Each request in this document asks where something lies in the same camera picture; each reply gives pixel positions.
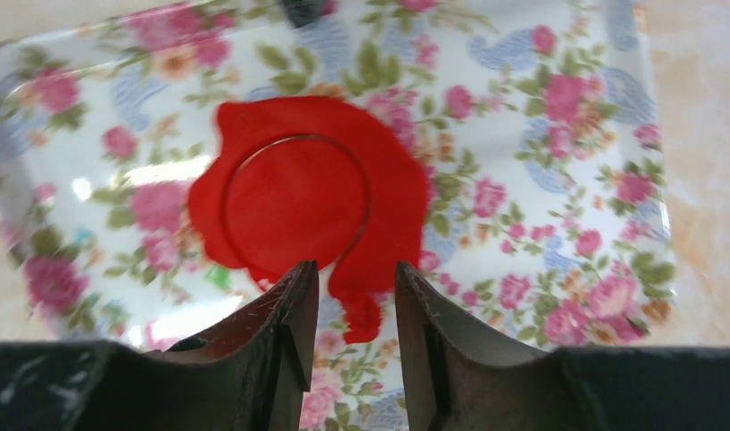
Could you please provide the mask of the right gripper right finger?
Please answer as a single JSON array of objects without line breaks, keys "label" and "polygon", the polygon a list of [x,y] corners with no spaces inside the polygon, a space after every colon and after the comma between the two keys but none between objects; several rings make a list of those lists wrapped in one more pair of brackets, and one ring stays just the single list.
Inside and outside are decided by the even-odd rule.
[{"label": "right gripper right finger", "polygon": [[396,268],[412,430],[730,430],[730,347],[540,351]]}]

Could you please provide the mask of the red dough piece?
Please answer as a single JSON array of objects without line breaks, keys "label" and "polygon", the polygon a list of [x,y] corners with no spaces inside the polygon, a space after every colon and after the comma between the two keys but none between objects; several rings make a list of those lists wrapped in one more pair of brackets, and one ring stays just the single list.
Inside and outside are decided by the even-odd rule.
[{"label": "red dough piece", "polygon": [[368,216],[354,244],[327,266],[332,267],[327,289],[342,307],[348,344],[377,338],[383,322],[377,296],[393,289],[398,263],[417,264],[420,257],[428,206],[420,163],[375,116],[326,96],[226,102],[216,111],[215,125],[219,152],[191,185],[187,209],[207,256],[227,268],[246,270],[224,237],[220,216],[226,183],[240,162],[277,140],[321,136],[345,146],[361,163],[369,188]]}]

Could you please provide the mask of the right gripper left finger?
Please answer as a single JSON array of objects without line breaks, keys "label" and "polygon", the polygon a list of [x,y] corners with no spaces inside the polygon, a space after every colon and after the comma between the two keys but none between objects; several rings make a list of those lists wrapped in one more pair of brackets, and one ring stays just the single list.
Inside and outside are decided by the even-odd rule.
[{"label": "right gripper left finger", "polygon": [[0,342],[0,430],[296,430],[312,383],[315,262],[167,350]]}]

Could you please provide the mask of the red round dough wrapper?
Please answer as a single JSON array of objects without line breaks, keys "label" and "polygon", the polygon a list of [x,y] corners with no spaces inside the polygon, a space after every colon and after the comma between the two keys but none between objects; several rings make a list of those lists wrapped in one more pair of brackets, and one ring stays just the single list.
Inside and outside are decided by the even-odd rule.
[{"label": "red round dough wrapper", "polygon": [[368,216],[361,163],[321,136],[277,140],[240,162],[221,199],[224,237],[257,280],[296,263],[327,267],[342,257]]}]

